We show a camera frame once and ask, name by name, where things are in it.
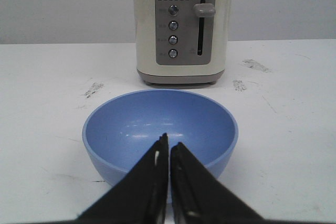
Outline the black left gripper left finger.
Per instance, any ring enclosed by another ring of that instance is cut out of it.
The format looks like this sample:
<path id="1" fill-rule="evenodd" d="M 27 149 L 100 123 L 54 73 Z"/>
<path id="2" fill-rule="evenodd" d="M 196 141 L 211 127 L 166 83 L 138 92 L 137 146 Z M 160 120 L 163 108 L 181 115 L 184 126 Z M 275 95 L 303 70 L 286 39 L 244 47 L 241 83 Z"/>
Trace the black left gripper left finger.
<path id="1" fill-rule="evenodd" d="M 168 175 L 169 145 L 164 133 L 76 223 L 164 223 Z"/>

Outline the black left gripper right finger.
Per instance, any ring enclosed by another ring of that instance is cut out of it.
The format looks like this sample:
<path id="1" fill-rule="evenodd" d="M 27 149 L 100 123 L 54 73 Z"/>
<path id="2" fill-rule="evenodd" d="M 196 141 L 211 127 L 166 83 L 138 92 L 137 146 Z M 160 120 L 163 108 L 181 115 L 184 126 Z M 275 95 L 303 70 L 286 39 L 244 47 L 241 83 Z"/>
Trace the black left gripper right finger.
<path id="1" fill-rule="evenodd" d="M 171 149 L 175 223 L 261 223 L 264 218 L 223 186 L 181 142 Z"/>

